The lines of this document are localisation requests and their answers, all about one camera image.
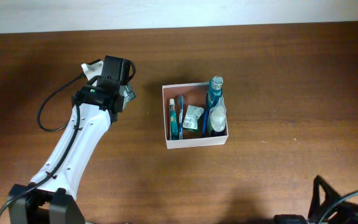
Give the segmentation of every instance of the plastic bottle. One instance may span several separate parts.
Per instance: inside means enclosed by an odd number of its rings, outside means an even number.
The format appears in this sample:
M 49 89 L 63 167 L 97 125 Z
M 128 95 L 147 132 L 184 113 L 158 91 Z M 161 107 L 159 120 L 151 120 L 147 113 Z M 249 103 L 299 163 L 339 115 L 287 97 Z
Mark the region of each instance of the plastic bottle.
M 215 76 L 209 81 L 208 94 L 206 98 L 207 110 L 211 109 L 218 103 L 219 98 L 223 94 L 222 86 L 223 78 L 220 76 Z
M 226 107 L 223 97 L 219 98 L 215 107 L 211 108 L 208 116 L 208 133 L 210 136 L 223 136 L 226 128 Z

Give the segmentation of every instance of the blue bottle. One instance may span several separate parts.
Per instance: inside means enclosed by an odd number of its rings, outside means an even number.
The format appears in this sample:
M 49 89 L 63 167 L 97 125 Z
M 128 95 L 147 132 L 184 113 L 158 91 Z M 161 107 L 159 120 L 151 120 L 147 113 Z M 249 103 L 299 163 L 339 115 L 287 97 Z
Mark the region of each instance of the blue bottle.
M 223 94 L 222 86 L 223 78 L 220 76 L 215 76 L 209 81 L 209 89 L 206 98 L 207 110 L 216 106 L 216 104 L 218 103 L 219 98 Z

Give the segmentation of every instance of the bottle cap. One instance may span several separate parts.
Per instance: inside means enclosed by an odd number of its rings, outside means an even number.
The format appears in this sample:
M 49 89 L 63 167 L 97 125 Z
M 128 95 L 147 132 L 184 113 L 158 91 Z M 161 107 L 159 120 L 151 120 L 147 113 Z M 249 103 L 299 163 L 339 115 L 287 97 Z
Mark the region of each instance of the bottle cap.
M 220 76 L 215 76 L 212 78 L 212 89 L 214 90 L 220 90 L 223 85 L 223 78 Z

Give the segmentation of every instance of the white wall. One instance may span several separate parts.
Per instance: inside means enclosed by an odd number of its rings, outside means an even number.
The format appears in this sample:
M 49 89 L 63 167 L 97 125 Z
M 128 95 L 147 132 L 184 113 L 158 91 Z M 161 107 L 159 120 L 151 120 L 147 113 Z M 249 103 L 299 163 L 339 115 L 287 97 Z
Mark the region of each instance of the white wall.
M 358 0 L 0 0 L 0 33 L 358 21 Z

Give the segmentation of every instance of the small package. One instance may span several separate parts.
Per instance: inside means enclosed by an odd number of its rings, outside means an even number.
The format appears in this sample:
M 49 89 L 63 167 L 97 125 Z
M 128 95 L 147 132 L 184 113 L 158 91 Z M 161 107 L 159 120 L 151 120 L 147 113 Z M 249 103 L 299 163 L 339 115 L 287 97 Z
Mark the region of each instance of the small package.
M 198 133 L 199 132 L 198 121 L 201 115 L 203 115 L 203 113 L 204 113 L 204 108 L 189 105 L 187 107 L 185 120 L 183 122 L 183 129 Z

